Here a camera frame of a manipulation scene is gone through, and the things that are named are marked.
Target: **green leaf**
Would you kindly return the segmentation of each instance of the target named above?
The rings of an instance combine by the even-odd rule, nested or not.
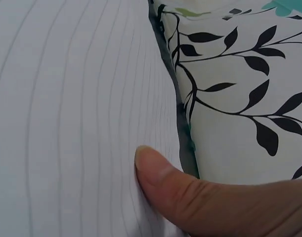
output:
[[[189,11],[185,8],[175,8],[175,10],[180,12],[183,16],[191,16],[191,17],[202,16],[204,14],[210,13],[210,12],[195,13],[195,12]]]

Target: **leaf pattern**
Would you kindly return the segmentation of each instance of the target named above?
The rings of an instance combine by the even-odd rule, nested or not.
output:
[[[229,16],[224,16],[224,20],[229,20],[235,15],[242,15],[242,14],[259,14],[262,12],[266,12],[269,10],[272,10],[274,7],[272,6],[267,6],[265,10],[261,12],[254,12],[251,13],[252,10],[248,9],[246,11],[242,11],[240,9],[233,9],[229,13],[232,15]],[[176,8],[176,11],[181,13],[183,16],[200,16],[203,13],[194,13],[189,10],[183,9],[183,8]],[[302,136],[302,121],[285,115],[286,113],[294,110],[297,108],[301,103],[302,103],[302,92],[293,95],[287,102],[283,104],[281,108],[277,110],[277,112],[268,114],[266,113],[265,115],[248,115],[244,113],[247,111],[249,108],[255,106],[257,103],[259,103],[267,94],[268,87],[269,87],[269,79],[267,79],[265,82],[263,82],[261,85],[259,85],[257,88],[252,90],[249,94],[249,101],[247,106],[239,111],[239,112],[227,112],[227,111],[222,111],[218,108],[213,107],[212,105],[207,104],[205,101],[202,101],[200,98],[198,98],[197,94],[198,91],[202,92],[218,92],[218,91],[223,91],[224,89],[227,89],[235,83],[230,83],[230,82],[222,82],[215,84],[207,89],[199,89],[197,87],[196,80],[192,76],[192,73],[190,70],[188,70],[183,64],[184,63],[191,63],[191,62],[200,62],[204,63],[204,61],[207,60],[214,60],[217,58],[223,58],[223,57],[231,57],[231,56],[238,56],[238,57],[243,57],[245,62],[247,63],[247,66],[250,67],[251,69],[262,72],[266,76],[269,76],[270,72],[270,65],[268,62],[265,60],[266,57],[281,57],[286,59],[285,53],[282,51],[282,49],[276,49],[273,48],[272,46],[280,45],[280,44],[287,44],[287,45],[297,45],[297,44],[302,44],[302,42],[294,40],[294,41],[287,41],[290,40],[296,36],[302,35],[302,32],[299,32],[295,35],[291,36],[286,36],[285,39],[280,39],[278,41],[271,42],[271,40],[274,38],[276,31],[277,31],[277,26],[272,26],[262,32],[257,40],[257,43],[255,46],[253,46],[250,49],[241,49],[236,52],[231,52],[231,53],[226,53],[228,49],[230,49],[237,41],[239,38],[239,31],[238,27],[235,27],[223,40],[224,45],[225,45],[225,50],[221,52],[220,54],[217,55],[212,55],[209,57],[202,57],[201,54],[199,54],[196,51],[196,48],[194,45],[191,43],[205,43],[205,42],[211,42],[214,40],[218,40],[222,38],[223,36],[215,35],[209,32],[195,32],[192,34],[185,34],[183,32],[180,32],[179,27],[179,21],[180,21],[180,14],[174,13],[174,12],[166,12],[165,14],[172,14],[174,17],[177,19],[177,26],[176,30],[174,31],[173,35],[169,37],[169,41],[174,37],[174,39],[177,37],[177,46],[172,52],[172,58],[174,59],[174,65],[175,69],[177,67],[181,67],[185,73],[186,76],[189,78],[192,89],[188,93],[185,99],[185,104],[184,104],[184,109],[188,113],[188,118],[189,122],[191,122],[191,117],[195,108],[196,103],[199,103],[201,106],[205,106],[211,110],[217,111],[219,113],[223,113],[226,115],[232,115],[232,116],[240,116],[243,118],[251,119],[255,125],[256,125],[256,140],[257,143],[266,149],[268,154],[270,156],[275,156],[278,151],[278,146],[279,146],[279,137],[278,134],[273,131],[271,128],[265,126],[264,124],[260,123],[259,121],[256,120],[256,118],[266,118],[268,120],[271,120],[276,126],[277,129],[281,129],[285,132],[290,132],[294,134],[298,134]],[[294,17],[289,17],[291,19],[295,20],[302,20],[302,17],[300,16],[294,16]],[[190,40],[190,44],[187,43],[181,43],[180,36],[186,36]],[[191,59],[186,59],[186,60],[181,60],[180,59],[180,52],[182,52],[186,57],[192,57]]]
[[[235,83],[228,83],[228,82],[224,82],[224,83],[220,83],[220,84],[216,84],[213,85],[211,87],[209,87],[208,89],[202,90],[204,92],[216,92],[216,91],[221,91],[224,90],[230,86],[235,85]]]
[[[302,176],[302,166],[295,172],[292,179],[298,179]]]
[[[275,49],[275,48],[257,48],[257,49],[254,49],[254,51],[261,55],[264,55],[264,56],[268,56],[268,57],[276,56],[276,57],[282,57],[282,58],[286,59],[285,54],[282,51]]]
[[[224,44],[226,46],[225,51],[227,51],[238,39],[238,28],[236,27],[227,37],[224,39]]]
[[[268,76],[269,65],[264,59],[255,56],[245,56],[244,59],[250,68],[263,72],[266,74],[266,76]]]
[[[180,49],[186,56],[200,56],[200,54],[196,52],[195,47],[191,44],[182,44]]]
[[[275,113],[275,115],[284,115],[302,103],[302,92],[292,96],[283,106]]]
[[[259,101],[261,101],[262,98],[264,98],[265,94],[267,93],[268,86],[269,86],[269,80],[265,81],[263,84],[258,86],[256,89],[251,91],[251,93],[249,95],[249,99],[250,99],[249,103],[243,111],[248,110],[249,108],[256,105]]]
[[[274,157],[278,151],[278,135],[270,128],[254,120],[257,129],[257,142],[265,148],[268,154]]]
[[[239,14],[239,13],[241,13],[242,11],[241,10],[239,10],[239,9],[232,9],[231,11],[229,11],[231,14],[234,14],[234,15],[236,15],[236,14]]]
[[[266,31],[264,31],[260,36],[259,36],[259,40],[255,45],[255,48],[259,48],[261,46],[263,46],[264,44],[266,44],[267,42],[269,42],[275,35],[276,33],[276,29],[277,26],[273,26],[269,29],[267,29]]]
[[[206,43],[214,40],[218,40],[223,36],[216,36],[214,34],[206,33],[206,32],[198,32],[188,35],[190,41],[195,43]]]
[[[302,128],[297,122],[288,118],[272,118],[271,120],[281,129],[302,136]]]

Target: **knuckle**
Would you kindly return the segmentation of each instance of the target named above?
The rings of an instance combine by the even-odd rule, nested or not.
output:
[[[194,179],[180,189],[174,197],[174,214],[182,216],[183,222],[191,221],[202,211],[205,203],[218,190],[218,186]]]

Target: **finger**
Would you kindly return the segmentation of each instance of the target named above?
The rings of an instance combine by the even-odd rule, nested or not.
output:
[[[150,147],[137,149],[137,177],[151,204],[195,236],[280,236],[302,232],[302,181],[221,185],[184,174]]]
[[[135,165],[139,183],[151,204],[181,229],[200,234],[198,207],[218,191],[219,185],[179,171],[150,147],[137,149]]]

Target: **patterned fabric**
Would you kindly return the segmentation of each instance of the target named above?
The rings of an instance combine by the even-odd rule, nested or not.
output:
[[[157,0],[202,178],[302,177],[302,0]]]

